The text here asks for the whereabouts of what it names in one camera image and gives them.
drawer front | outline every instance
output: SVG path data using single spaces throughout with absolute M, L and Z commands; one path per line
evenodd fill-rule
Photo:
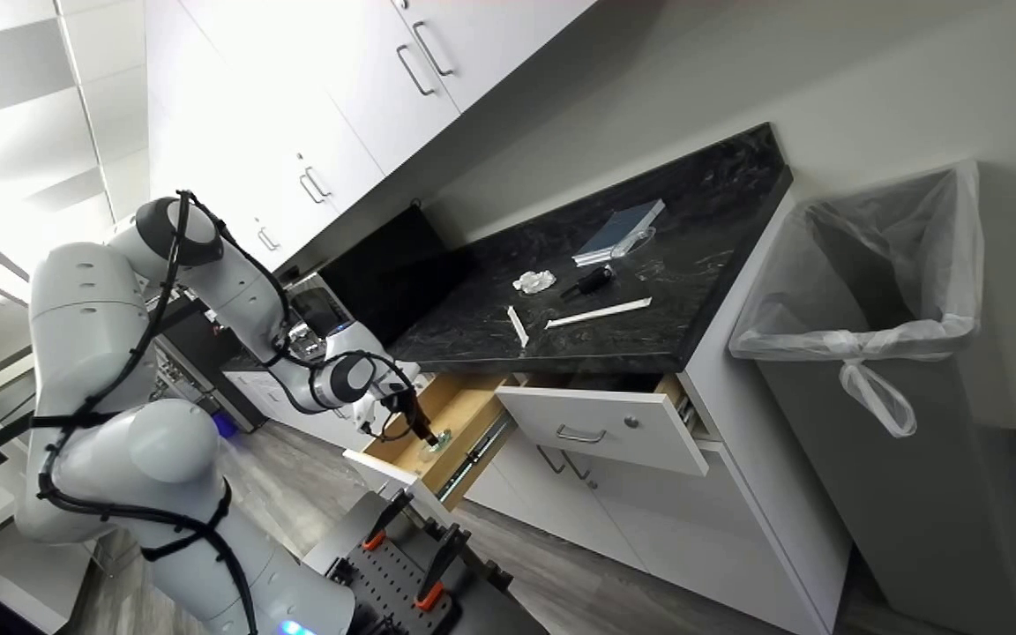
M 537 443 L 683 477 L 708 471 L 666 396 L 499 385 L 496 397 Z

white trash bag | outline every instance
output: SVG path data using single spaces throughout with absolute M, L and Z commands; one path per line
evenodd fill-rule
M 892 436 L 910 436 L 912 407 L 869 362 L 951 356 L 976 331 L 980 273 L 976 162 L 807 202 L 775 237 L 730 351 L 762 362 L 833 360 L 842 390 Z

white wall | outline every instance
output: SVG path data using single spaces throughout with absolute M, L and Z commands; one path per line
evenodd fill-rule
M 602 0 L 330 239 L 421 196 L 463 243 L 762 120 L 823 190 L 985 162 L 985 351 L 1016 422 L 1016 0 Z

open drawer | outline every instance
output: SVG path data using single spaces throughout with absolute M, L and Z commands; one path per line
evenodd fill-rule
M 405 417 L 394 417 L 364 451 L 343 454 L 372 491 L 429 494 L 443 507 L 455 507 L 499 449 L 508 417 L 495 396 L 496 385 L 499 376 L 432 376 L 421 390 L 429 430 L 448 436 L 442 449 L 403 433 Z
M 683 420 L 678 414 L 683 390 L 672 376 L 652 390 L 499 385 L 496 397 L 537 443 L 683 477 L 708 471 L 693 443 L 690 407 Z

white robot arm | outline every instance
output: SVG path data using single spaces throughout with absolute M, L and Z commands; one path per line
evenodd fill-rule
M 155 313 L 144 313 L 142 277 L 158 286 Z M 181 397 L 118 401 L 117 387 L 155 335 L 171 286 L 192 290 L 298 409 L 381 390 L 432 443 L 414 385 L 365 327 L 330 331 L 316 360 L 292 351 L 281 290 L 192 193 L 181 193 L 144 206 L 107 246 L 53 251 L 31 277 L 40 397 L 16 524 L 43 540 L 127 530 L 158 588 L 211 632 L 352 632 L 352 592 L 295 565 L 229 504 L 229 484 L 211 469 L 207 414 Z

